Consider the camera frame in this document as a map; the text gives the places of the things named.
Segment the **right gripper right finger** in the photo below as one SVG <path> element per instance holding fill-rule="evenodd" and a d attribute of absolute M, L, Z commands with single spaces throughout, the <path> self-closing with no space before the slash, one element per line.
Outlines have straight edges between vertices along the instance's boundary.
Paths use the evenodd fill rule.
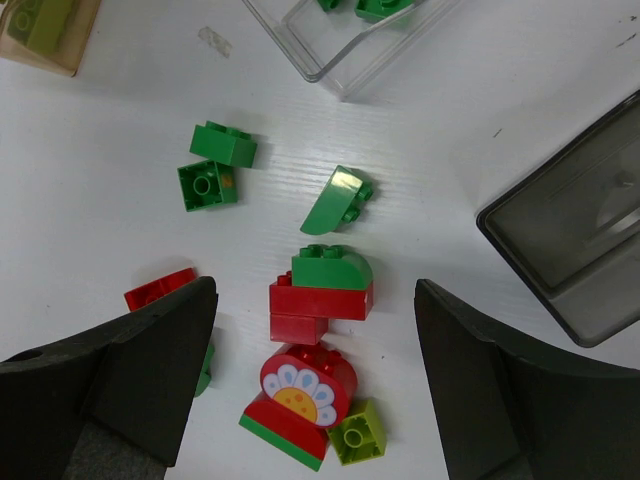
<path fill-rule="evenodd" d="M 639 373 L 503 324 L 435 282 L 414 310 L 452 479 L 635 479 Z"/>

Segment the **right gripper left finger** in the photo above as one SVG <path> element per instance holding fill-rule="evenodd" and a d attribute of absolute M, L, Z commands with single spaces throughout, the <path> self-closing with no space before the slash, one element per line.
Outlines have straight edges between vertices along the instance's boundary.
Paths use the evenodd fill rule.
<path fill-rule="evenodd" d="M 202 276 L 1 364 L 5 479 L 161 479 L 176 463 L 213 330 Z"/>

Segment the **red L-shaped lego brick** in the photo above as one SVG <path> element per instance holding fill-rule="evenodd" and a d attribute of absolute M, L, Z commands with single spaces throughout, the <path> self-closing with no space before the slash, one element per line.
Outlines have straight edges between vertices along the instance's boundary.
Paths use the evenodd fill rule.
<path fill-rule="evenodd" d="M 315 345 L 331 320 L 364 321 L 373 305 L 373 282 L 365 290 L 302 287 L 287 272 L 269 286 L 270 340 Z"/>

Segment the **lime long lego brick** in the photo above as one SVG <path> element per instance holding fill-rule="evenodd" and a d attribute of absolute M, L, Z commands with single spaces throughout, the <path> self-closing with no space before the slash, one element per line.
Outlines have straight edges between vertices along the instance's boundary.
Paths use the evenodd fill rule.
<path fill-rule="evenodd" d="M 58 49 L 74 4 L 70 0 L 20 1 L 10 15 L 8 35 L 32 52 L 52 54 Z"/>

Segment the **green lego brick carried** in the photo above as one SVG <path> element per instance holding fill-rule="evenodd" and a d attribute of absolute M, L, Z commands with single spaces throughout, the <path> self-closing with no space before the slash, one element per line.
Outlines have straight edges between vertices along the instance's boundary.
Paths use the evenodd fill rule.
<path fill-rule="evenodd" d="M 413 0 L 358 0 L 354 12 L 357 17 L 368 23 L 377 23 L 413 3 Z"/>

